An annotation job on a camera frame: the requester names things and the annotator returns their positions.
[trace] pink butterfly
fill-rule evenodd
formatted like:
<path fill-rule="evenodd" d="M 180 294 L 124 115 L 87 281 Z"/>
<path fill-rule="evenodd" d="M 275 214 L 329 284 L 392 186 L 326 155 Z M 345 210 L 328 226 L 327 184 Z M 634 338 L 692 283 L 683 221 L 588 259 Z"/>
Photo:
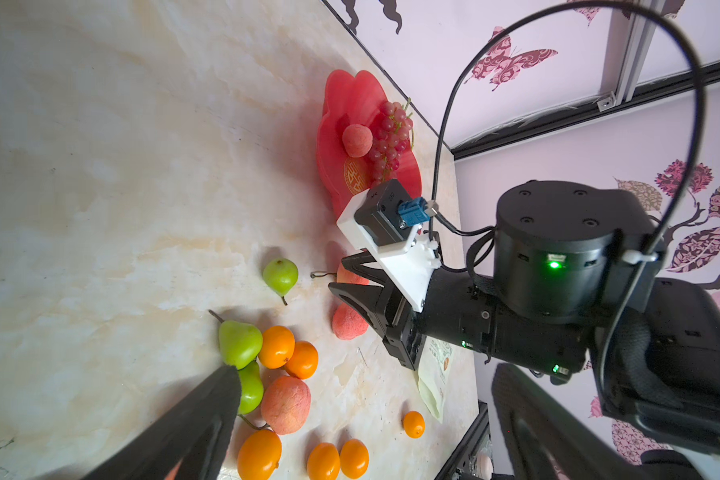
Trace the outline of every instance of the pink butterfly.
<path fill-rule="evenodd" d="M 504 29 L 502 27 L 494 28 L 494 34 L 491 38 L 495 37 L 499 33 L 502 33 Z M 506 83 L 509 80 L 515 80 L 519 75 L 522 68 L 531 68 L 549 57 L 557 55 L 555 50 L 531 50 L 530 52 L 521 53 L 512 57 L 512 43 L 510 38 L 504 37 L 504 39 L 495 45 L 485 57 L 478 62 L 472 68 L 472 76 L 468 78 L 465 83 L 469 82 L 470 79 L 480 80 L 486 78 L 490 72 L 494 72 L 494 76 L 490 79 L 492 84 L 495 84 L 495 91 L 499 88 L 499 85 Z"/>

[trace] orange fruit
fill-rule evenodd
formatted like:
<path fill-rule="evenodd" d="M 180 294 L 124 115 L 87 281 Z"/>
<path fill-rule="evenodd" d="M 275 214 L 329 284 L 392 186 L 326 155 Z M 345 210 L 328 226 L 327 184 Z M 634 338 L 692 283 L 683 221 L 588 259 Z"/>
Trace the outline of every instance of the orange fruit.
<path fill-rule="evenodd" d="M 274 326 L 262 334 L 262 349 L 259 361 L 270 370 L 278 369 L 288 363 L 293 356 L 296 339 L 284 326 Z"/>
<path fill-rule="evenodd" d="M 340 465 L 336 447 L 332 443 L 321 443 L 309 454 L 307 475 L 309 480 L 336 480 Z"/>
<path fill-rule="evenodd" d="M 339 456 L 342 472 L 348 478 L 360 478 L 368 470 L 368 449 L 363 442 L 353 438 L 344 444 Z"/>
<path fill-rule="evenodd" d="M 424 418 L 419 412 L 408 412 L 403 417 L 403 428 L 411 438 L 419 438 L 424 434 Z"/>
<path fill-rule="evenodd" d="M 286 363 L 286 371 L 297 379 L 308 379 L 317 370 L 317 349 L 310 342 L 296 342 L 293 356 Z"/>
<path fill-rule="evenodd" d="M 281 376 L 264 391 L 261 413 L 278 435 L 288 435 L 304 426 L 312 405 L 307 384 L 292 376 Z"/>
<path fill-rule="evenodd" d="M 267 480 L 279 466 L 282 442 L 272 430 L 259 430 L 240 447 L 237 474 L 242 480 Z"/>

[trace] red fruit tray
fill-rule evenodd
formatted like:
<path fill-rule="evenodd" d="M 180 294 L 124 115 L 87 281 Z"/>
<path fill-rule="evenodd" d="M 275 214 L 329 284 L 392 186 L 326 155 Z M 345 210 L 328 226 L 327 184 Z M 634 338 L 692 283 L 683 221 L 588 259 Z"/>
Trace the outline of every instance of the red fruit tray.
<path fill-rule="evenodd" d="M 343 70 L 334 70 L 328 76 L 322 120 L 317 129 L 317 167 L 331 194 L 336 218 L 349 199 L 371 187 L 372 182 L 371 164 L 365 158 L 349 157 L 344 150 L 344 129 L 361 124 L 375 131 L 383 119 L 379 107 L 385 101 L 387 95 L 371 72 L 364 70 L 353 77 Z M 398 160 L 397 179 L 412 198 L 421 197 L 422 174 L 411 149 L 400 154 Z"/>

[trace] black metal frame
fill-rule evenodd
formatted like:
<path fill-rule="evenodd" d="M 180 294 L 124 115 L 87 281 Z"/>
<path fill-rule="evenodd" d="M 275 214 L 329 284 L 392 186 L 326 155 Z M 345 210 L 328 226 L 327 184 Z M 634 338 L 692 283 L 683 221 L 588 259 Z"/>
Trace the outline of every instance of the black metal frame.
<path fill-rule="evenodd" d="M 720 82 L 720 62 L 707 65 L 702 71 L 707 84 Z M 451 153 L 456 161 L 462 160 L 473 155 L 506 147 L 509 144 L 514 144 L 522 140 L 528 140 L 538 137 L 539 135 L 595 120 L 596 118 L 602 118 L 630 108 L 639 107 L 692 89 L 693 85 L 691 83 L 690 73 L 673 75 L 672 77 L 664 78 L 657 82 L 638 86 L 635 89 L 632 100 L 622 103 L 617 107 L 612 107 L 601 112 L 595 102 L 587 101 L 574 108 L 558 110 L 527 123 L 512 124 L 500 130 L 490 132 L 480 138 L 452 148 Z"/>

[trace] small orange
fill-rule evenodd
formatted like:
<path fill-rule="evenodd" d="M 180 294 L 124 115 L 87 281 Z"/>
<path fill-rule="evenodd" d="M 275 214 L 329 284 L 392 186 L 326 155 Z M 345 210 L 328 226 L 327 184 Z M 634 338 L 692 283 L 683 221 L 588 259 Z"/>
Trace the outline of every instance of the small orange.
<path fill-rule="evenodd" d="M 419 438 L 424 434 L 424 418 L 419 412 L 408 412 L 403 417 L 403 428 L 411 438 Z"/>
<path fill-rule="evenodd" d="M 353 438 L 344 444 L 342 454 L 339 456 L 342 472 L 348 478 L 360 478 L 368 470 L 368 449 L 363 442 Z"/>
<path fill-rule="evenodd" d="M 293 349 L 293 356 L 286 363 L 286 371 L 290 376 L 306 380 L 315 374 L 317 370 L 317 349 L 310 342 L 296 342 Z"/>
<path fill-rule="evenodd" d="M 272 430 L 259 430 L 240 447 L 237 474 L 242 480 L 267 480 L 279 466 L 280 455 L 280 437 Z"/>
<path fill-rule="evenodd" d="M 262 349 L 259 352 L 259 361 L 262 365 L 274 370 L 288 363 L 296 346 L 293 333 L 284 326 L 274 326 L 267 329 L 262 337 Z"/>
<path fill-rule="evenodd" d="M 336 480 L 340 464 L 336 447 L 332 443 L 321 443 L 312 450 L 307 460 L 309 480 Z"/>

